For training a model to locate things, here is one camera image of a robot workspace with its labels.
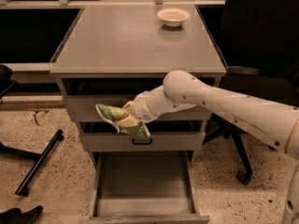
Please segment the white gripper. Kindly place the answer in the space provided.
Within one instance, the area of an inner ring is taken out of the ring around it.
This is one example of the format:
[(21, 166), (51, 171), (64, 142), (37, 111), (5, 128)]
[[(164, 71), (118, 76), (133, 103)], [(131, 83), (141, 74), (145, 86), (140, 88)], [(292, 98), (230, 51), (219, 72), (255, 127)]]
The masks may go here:
[(144, 91), (136, 96), (133, 101), (128, 101), (123, 108), (130, 109), (131, 113), (127, 117), (118, 120), (117, 124), (121, 127), (135, 127), (139, 120), (144, 123), (149, 123), (156, 120), (158, 117), (154, 115), (147, 104), (147, 99), (150, 97), (148, 91)]

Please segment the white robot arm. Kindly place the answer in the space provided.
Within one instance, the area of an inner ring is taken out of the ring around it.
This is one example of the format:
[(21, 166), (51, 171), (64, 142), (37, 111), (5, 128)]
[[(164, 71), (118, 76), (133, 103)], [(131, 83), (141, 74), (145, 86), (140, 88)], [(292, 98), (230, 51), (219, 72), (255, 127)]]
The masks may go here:
[(299, 159), (299, 109), (209, 86), (185, 71), (172, 71), (162, 86), (145, 91), (126, 105), (122, 127), (149, 123), (165, 113), (200, 105), (268, 146)]

